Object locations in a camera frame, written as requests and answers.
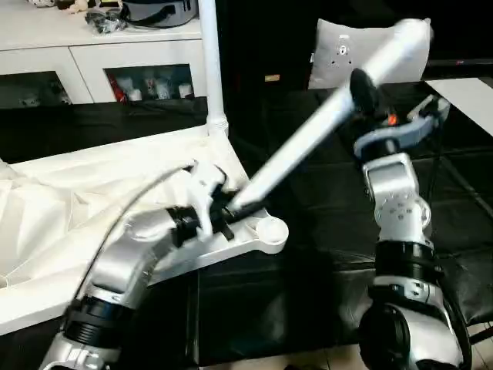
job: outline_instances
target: red object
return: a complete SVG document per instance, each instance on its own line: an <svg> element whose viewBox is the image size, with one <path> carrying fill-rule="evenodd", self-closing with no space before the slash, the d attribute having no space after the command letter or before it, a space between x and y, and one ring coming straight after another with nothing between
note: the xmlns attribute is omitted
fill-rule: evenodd
<svg viewBox="0 0 493 370"><path fill-rule="evenodd" d="M123 92L122 88L120 86L118 86L118 83L117 83L115 77L108 75L108 80L109 80L109 84L113 90L113 94L115 94L116 101L120 102L120 103L126 103L126 95Z"/></svg>
<svg viewBox="0 0 493 370"><path fill-rule="evenodd" d="M397 116L395 114L391 114L388 117L388 125L395 126L397 124Z"/></svg>

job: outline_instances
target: orange light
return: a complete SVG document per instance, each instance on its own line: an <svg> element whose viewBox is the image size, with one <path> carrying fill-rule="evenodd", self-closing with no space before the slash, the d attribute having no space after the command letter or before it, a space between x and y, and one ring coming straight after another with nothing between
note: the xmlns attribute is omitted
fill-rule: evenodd
<svg viewBox="0 0 493 370"><path fill-rule="evenodd" d="M397 116L395 114L391 114L388 117L389 126L395 126L397 124Z"/></svg>

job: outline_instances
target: white pole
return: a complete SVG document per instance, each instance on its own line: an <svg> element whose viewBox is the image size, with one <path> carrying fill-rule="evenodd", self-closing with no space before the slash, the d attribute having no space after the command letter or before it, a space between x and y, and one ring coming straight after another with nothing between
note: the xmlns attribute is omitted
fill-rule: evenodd
<svg viewBox="0 0 493 370"><path fill-rule="evenodd" d="M207 129L209 134L227 132L228 120L224 114L223 86L215 0L199 0L200 25L207 84Z"/></svg>
<svg viewBox="0 0 493 370"><path fill-rule="evenodd" d="M363 66L374 85L379 86L400 62L427 42L429 32L430 26L425 21L407 19L399 22L394 37ZM262 200L353 110L349 81L346 81L253 176L250 183L234 197L231 208L237 209Z"/></svg>

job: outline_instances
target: black table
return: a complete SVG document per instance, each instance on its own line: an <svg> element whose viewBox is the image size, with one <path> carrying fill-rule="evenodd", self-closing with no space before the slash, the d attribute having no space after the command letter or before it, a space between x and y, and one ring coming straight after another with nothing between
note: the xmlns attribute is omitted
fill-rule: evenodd
<svg viewBox="0 0 493 370"><path fill-rule="evenodd" d="M431 92L422 82L384 87L404 114ZM231 99L230 141L246 171L260 168L328 93ZM52 114L49 127L33 122L35 111ZM204 113L203 99L0 113L6 116L0 157L14 162L177 130L203 124ZM37 137L26 138L27 130ZM356 132L357 123L341 127L270 195L269 212L290 228L283 252L252 252L149 289L122 368L210 365L355 341L378 233L351 153ZM466 321L491 321L493 138L453 108L441 145L433 135L409 153L422 193L436 178L429 200L433 241ZM57 325L52 320L0 337L0 369L36 368ZM152 341L156 335L160 340ZM22 354L27 347L30 356Z"/></svg>

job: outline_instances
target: white fabric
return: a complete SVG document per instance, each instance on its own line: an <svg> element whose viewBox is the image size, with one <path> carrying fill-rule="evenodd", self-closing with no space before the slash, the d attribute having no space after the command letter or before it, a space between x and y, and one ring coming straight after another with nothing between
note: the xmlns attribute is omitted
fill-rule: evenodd
<svg viewBox="0 0 493 370"><path fill-rule="evenodd" d="M354 68L361 67L374 51L393 34L394 27L353 29L319 19L317 47L314 53L309 89L339 86L349 77ZM428 61L430 38L429 36L422 47L402 62L385 79L385 82L419 81Z"/></svg>
<svg viewBox="0 0 493 370"><path fill-rule="evenodd" d="M227 153L210 141L156 135L14 166L0 162L0 300L6 285L86 265L121 209L167 170L208 160L230 175L228 187L238 186ZM186 205L188 176L175 174L135 209Z"/></svg>

